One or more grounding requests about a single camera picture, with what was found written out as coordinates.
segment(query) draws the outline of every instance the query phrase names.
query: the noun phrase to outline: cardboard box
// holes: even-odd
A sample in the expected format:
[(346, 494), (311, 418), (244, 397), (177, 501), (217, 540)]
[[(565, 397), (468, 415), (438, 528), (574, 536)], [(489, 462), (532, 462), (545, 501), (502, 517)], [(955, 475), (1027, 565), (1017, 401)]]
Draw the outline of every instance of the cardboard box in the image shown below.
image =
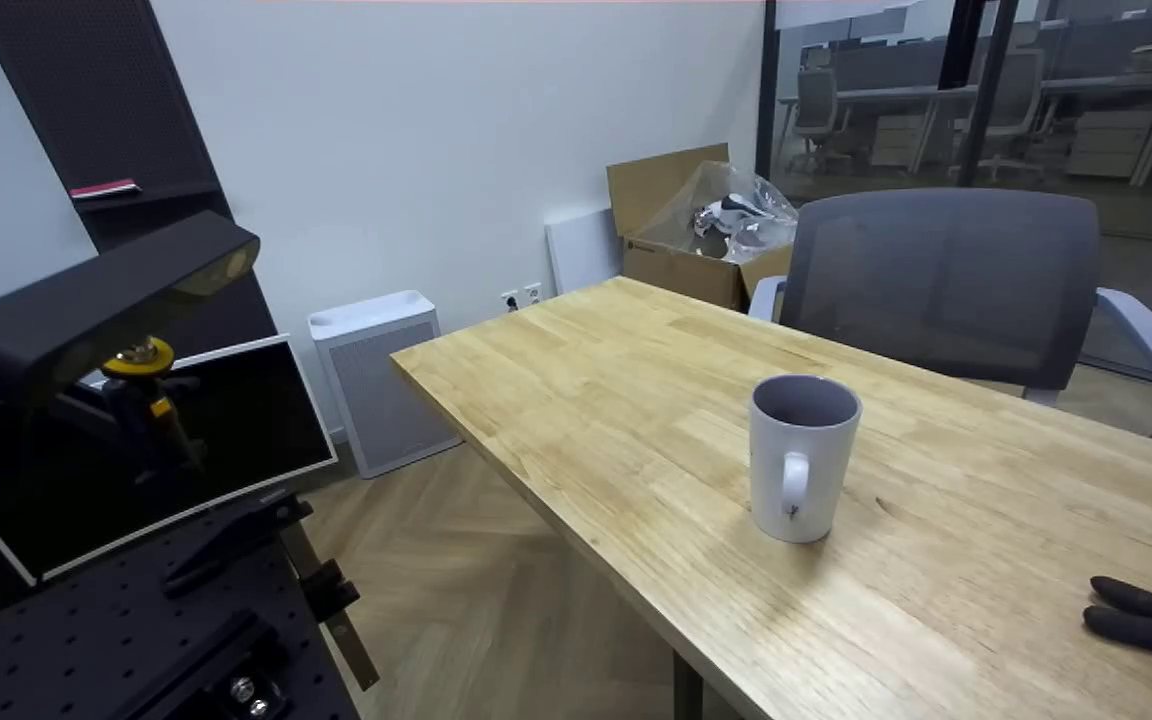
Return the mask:
[(729, 160), (729, 147), (708, 142), (606, 168), (613, 223), (625, 243), (625, 274), (745, 313), (754, 281), (786, 272), (786, 246), (763, 252), (747, 264), (723, 264), (715, 254), (687, 254), (646, 243), (641, 231), (708, 160)]

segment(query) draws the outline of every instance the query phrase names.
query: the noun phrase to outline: wooden table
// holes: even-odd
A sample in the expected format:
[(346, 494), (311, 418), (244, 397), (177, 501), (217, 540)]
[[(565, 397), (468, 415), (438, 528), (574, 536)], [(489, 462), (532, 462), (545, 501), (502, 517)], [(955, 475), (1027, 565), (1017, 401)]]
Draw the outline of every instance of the wooden table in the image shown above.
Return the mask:
[[(1152, 588), (1152, 440), (637, 281), (394, 364), (747, 716), (1152, 716), (1152, 655), (1084, 632)], [(747, 517), (747, 390), (865, 401), (834, 528)]]

